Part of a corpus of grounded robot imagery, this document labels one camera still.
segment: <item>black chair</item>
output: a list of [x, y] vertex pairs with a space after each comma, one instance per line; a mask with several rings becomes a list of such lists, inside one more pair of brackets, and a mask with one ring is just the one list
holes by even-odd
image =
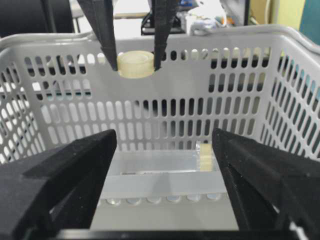
[[0, 37], [23, 33], [73, 33], [69, 0], [1, 0]]

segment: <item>cylindrical plastic part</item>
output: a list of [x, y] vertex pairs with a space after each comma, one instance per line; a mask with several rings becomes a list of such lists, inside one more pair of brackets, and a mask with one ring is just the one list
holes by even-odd
[[197, 141], [196, 152], [198, 153], [197, 165], [201, 172], [210, 172], [213, 170], [213, 150], [209, 143], [201, 143]]
[[154, 55], [149, 51], [128, 51], [117, 58], [118, 73], [128, 79], [140, 79], [152, 75]]

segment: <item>circular hole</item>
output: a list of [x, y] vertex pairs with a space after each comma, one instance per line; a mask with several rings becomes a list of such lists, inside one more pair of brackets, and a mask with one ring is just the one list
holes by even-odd
[[167, 196], [166, 199], [172, 203], [178, 203], [181, 200], [180, 196]]
[[221, 193], [210, 193], [210, 194], [207, 194], [206, 197], [209, 200], [218, 201], [221, 199], [222, 194]]
[[148, 201], [149, 203], [151, 203], [151, 204], [158, 204], [158, 203], [161, 202], [161, 197], [156, 197], [156, 196], [154, 196], [154, 197], [148, 197], [148, 198], [147, 198], [147, 201]]
[[138, 205], [141, 202], [141, 198], [128, 198], [126, 201], [128, 204]]
[[106, 202], [110, 205], [113, 205], [113, 206], [118, 206], [120, 205], [121, 203], [121, 199], [118, 199], [118, 198], [109, 198], [106, 200]]
[[199, 194], [188, 195], [186, 196], [186, 199], [192, 202], [198, 202], [201, 199], [201, 195]]

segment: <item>wall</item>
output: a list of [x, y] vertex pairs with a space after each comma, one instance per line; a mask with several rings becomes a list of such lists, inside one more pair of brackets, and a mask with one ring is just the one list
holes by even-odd
[[306, 0], [273, 0], [272, 23], [282, 24], [299, 29]]
[[320, 45], [319, 9], [319, 0], [306, 0], [300, 24], [300, 31], [318, 45]]
[[259, 24], [265, 24], [265, 8], [267, 0], [251, 0], [251, 14]]

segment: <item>white plastic basket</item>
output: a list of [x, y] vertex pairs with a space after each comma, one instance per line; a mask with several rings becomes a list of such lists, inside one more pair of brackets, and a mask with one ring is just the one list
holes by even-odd
[[[118, 53], [154, 47], [152, 37], [116, 44]], [[0, 49], [0, 162], [115, 129], [117, 153], [101, 195], [115, 205], [225, 192], [219, 171], [121, 175], [126, 164], [118, 164], [161, 166], [196, 141], [210, 143], [215, 127], [320, 157], [320, 48], [291, 28], [170, 36], [162, 68], [143, 79], [112, 71], [89, 34], [11, 36]]]

